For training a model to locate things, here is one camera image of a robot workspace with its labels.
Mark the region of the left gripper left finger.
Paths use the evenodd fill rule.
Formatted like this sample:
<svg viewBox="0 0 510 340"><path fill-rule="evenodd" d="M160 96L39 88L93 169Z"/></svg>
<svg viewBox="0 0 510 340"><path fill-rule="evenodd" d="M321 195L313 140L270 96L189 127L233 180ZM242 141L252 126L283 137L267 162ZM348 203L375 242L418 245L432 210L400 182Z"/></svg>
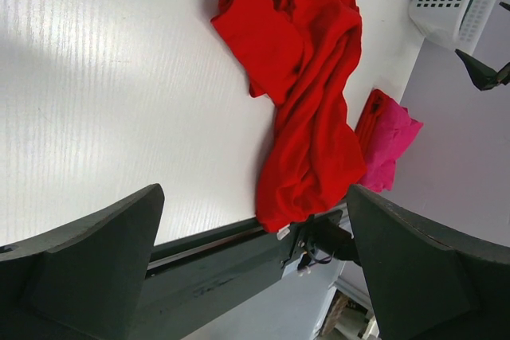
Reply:
<svg viewBox="0 0 510 340"><path fill-rule="evenodd" d="M3 339L125 339L163 212L153 184L1 247Z"/></svg>

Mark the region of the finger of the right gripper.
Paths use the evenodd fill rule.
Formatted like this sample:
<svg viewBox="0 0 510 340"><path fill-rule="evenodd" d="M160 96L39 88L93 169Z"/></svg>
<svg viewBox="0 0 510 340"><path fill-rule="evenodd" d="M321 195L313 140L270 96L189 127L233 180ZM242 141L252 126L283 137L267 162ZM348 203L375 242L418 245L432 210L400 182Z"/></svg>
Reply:
<svg viewBox="0 0 510 340"><path fill-rule="evenodd" d="M488 91L500 85L506 86L509 84L510 63L496 71L460 49L456 49L455 53L464 64L473 85L479 91Z"/></svg>

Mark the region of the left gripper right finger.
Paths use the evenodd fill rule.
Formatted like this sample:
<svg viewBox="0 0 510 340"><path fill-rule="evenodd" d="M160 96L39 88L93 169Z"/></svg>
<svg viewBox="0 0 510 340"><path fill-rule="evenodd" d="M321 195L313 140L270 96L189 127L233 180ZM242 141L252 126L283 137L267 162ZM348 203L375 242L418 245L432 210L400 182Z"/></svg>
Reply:
<svg viewBox="0 0 510 340"><path fill-rule="evenodd" d="M347 210L382 339L507 339L509 249L351 186Z"/></svg>

